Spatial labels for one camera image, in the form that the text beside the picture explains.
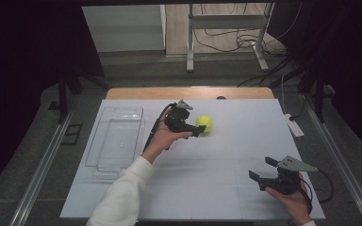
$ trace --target metal frame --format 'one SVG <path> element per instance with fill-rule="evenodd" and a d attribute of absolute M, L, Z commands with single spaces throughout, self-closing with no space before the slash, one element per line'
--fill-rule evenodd
<path fill-rule="evenodd" d="M 34 202 L 37 199 L 38 194 L 40 193 L 46 174 L 48 173 L 52 165 L 52 161 L 55 158 L 58 146 L 60 145 L 64 134 L 66 133 L 66 129 L 73 116 L 74 107 L 77 103 L 77 100 L 78 96 L 75 95 L 73 101 L 71 102 L 71 107 L 68 111 L 68 114 L 66 114 L 63 123 L 58 125 L 58 128 L 54 136 L 52 137 L 51 142 L 46 148 L 40 164 L 37 166 L 37 169 L 35 170 L 34 175 L 32 176 L 31 181 L 28 184 L 27 189 L 25 190 L 25 194 L 17 205 L 16 211 L 14 212 L 13 217 L 9 223 L 10 226 L 25 225 L 25 222 L 28 219 Z"/>
<path fill-rule="evenodd" d="M 313 103 L 311 102 L 310 98 L 305 97 L 303 94 L 302 97 L 304 101 L 308 102 L 305 110 L 308 112 L 311 120 L 316 126 L 319 135 L 328 150 L 328 153 L 331 155 L 331 158 L 336 165 L 340 176 L 342 177 L 345 185 L 347 186 L 349 192 L 354 198 L 354 201 L 362 215 L 362 186 L 352 173 L 349 164 L 346 162 L 341 150 L 332 138 L 331 133 L 328 131 L 325 123 L 321 122 L 320 119 L 317 117 L 316 112 L 313 110 Z"/>
<path fill-rule="evenodd" d="M 189 4 L 187 72 L 193 72 L 193 29 L 260 29 L 253 50 L 261 71 L 267 72 L 269 66 L 261 53 L 261 43 L 269 23 L 272 5 L 273 3 L 267 5 L 264 15 L 193 15 L 192 4 Z"/>

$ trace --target power strip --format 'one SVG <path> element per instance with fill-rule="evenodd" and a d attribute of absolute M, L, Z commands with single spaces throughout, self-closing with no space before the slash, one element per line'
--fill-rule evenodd
<path fill-rule="evenodd" d="M 290 133 L 292 133 L 294 137 L 303 137 L 304 132 L 301 130 L 301 127 L 299 127 L 296 121 L 291 121 L 289 118 L 290 114 L 285 114 L 285 120 L 287 121 L 287 124 L 289 126 Z"/>

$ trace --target yellow ball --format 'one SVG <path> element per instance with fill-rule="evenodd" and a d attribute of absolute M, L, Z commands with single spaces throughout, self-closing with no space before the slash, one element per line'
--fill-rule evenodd
<path fill-rule="evenodd" d="M 211 121 L 210 117 L 208 117 L 207 115 L 201 115 L 198 117 L 198 119 L 196 119 L 195 125 L 196 126 L 205 125 L 206 129 L 204 133 L 207 133 L 211 130 L 211 127 L 213 127 L 213 122 Z"/>

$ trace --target clear plastic tray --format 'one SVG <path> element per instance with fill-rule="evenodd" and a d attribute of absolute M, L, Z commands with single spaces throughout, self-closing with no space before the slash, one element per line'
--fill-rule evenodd
<path fill-rule="evenodd" d="M 141 153 L 142 107 L 107 106 L 94 131 L 86 166 L 97 175 L 117 174 Z"/>

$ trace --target white sleeve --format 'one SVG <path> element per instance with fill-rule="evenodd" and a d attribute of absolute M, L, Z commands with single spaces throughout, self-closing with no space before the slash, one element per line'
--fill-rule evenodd
<path fill-rule="evenodd" d="M 146 183 L 153 172 L 153 166 L 141 156 L 128 169 L 123 169 L 93 211 L 87 226 L 134 225 Z"/>
<path fill-rule="evenodd" d="M 313 220 L 311 220 L 302 226 L 316 226 L 316 223 Z"/>

